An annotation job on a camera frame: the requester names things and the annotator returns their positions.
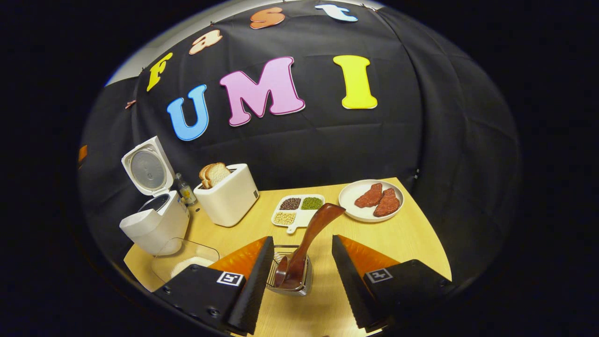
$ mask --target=screw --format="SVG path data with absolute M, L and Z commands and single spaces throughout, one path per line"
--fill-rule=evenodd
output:
M 220 311 L 216 308 L 208 308 L 208 314 L 212 316 L 212 318 L 218 318 L 218 316 L 220 316 Z

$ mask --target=toast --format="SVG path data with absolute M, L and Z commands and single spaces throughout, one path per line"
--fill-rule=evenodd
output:
M 204 189 L 209 189 L 210 185 L 208 184 L 208 178 L 206 178 L 206 171 L 214 164 L 208 164 L 206 166 L 204 166 L 204 168 L 202 168 L 202 170 L 199 172 L 199 178 L 202 179 L 202 186 L 204 187 Z
M 231 171 L 226 168 L 225 163 L 215 163 L 204 166 L 199 172 L 199 177 L 202 179 L 204 189 L 209 189 L 215 187 L 229 174 L 231 174 Z

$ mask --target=glass bottle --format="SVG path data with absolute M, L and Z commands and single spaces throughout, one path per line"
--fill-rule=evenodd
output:
M 183 197 L 183 200 L 186 205 L 193 205 L 198 202 L 198 199 L 193 194 L 191 187 L 183 180 L 181 173 L 175 174 L 175 183 L 177 184 L 177 188 Z

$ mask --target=letter m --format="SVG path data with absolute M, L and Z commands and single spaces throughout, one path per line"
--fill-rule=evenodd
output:
M 231 118 L 229 124 L 238 127 L 248 123 L 252 115 L 243 109 L 243 102 L 252 109 L 259 118 L 264 116 L 268 94 L 273 97 L 270 113 L 285 115 L 298 112 L 305 107 L 304 100 L 300 99 L 295 91 L 291 77 L 291 65 L 294 59 L 290 56 L 276 58 L 264 65 L 258 84 L 245 75 L 242 71 L 228 74 L 220 80 L 226 87 L 231 105 Z

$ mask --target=foam letter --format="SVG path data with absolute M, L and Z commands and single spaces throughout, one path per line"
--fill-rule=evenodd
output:
M 253 29 L 260 29 L 281 23 L 285 19 L 285 15 L 279 14 L 282 11 L 283 9 L 280 7 L 258 11 L 250 17 L 250 20 L 252 21 L 250 27 Z
M 349 16 L 343 14 L 343 12 L 349 12 L 347 8 L 337 7 L 335 5 L 318 5 L 314 6 L 317 9 L 324 10 L 326 15 L 332 17 L 333 19 L 341 20 L 341 21 L 349 21 L 356 22 L 358 18 L 355 16 Z
M 175 134 L 181 140 L 194 140 L 201 136 L 206 128 L 208 128 L 208 110 L 206 109 L 206 102 L 204 100 L 204 91 L 206 91 L 206 85 L 197 86 L 187 94 L 187 97 L 193 100 L 193 106 L 195 108 L 195 114 L 198 117 L 198 121 L 195 125 L 190 127 L 185 122 L 183 116 L 183 98 L 178 98 L 171 102 L 167 107 L 167 112 L 171 115 L 171 122 L 175 129 Z
M 366 66 L 370 64 L 367 58 L 356 55 L 340 55 L 333 62 L 341 66 L 345 79 L 346 96 L 341 101 L 345 109 L 373 109 L 377 100 L 370 95 Z
M 79 160 L 77 161 L 77 169 L 81 169 L 81 164 L 83 160 L 87 157 L 87 145 L 83 145 L 81 149 L 79 149 Z
M 156 85 L 158 81 L 160 81 L 160 77 L 158 76 L 158 74 L 162 74 L 164 68 L 167 66 L 167 60 L 171 59 L 172 56 L 173 53 L 168 53 L 166 56 L 164 56 L 160 61 L 158 61 L 150 68 L 150 82 L 148 83 L 148 88 L 146 89 L 146 91 L 150 91 L 150 89 L 154 87 L 154 85 Z
M 243 109 L 243 102 L 256 116 L 264 116 L 269 93 L 273 97 L 273 105 L 270 107 L 270 113 L 273 115 L 298 112 L 305 107 L 304 100 L 300 99 L 295 91 L 294 80 L 291 77 L 293 62 L 294 59 L 290 56 L 268 61 L 264 65 L 258 84 L 242 71 L 228 74 L 220 80 L 220 84 L 226 87 L 229 95 L 229 124 L 232 127 L 248 123 L 252 118 L 252 115 Z
M 205 47 L 210 47 L 213 44 L 220 41 L 221 38 L 223 38 L 223 37 L 220 36 L 220 30 L 218 30 L 218 29 L 215 29 L 211 32 L 207 32 L 206 34 L 200 36 L 197 40 L 195 40 L 192 43 L 193 47 L 191 47 L 191 49 L 189 49 L 189 54 L 193 55 L 193 54 L 199 53 Z

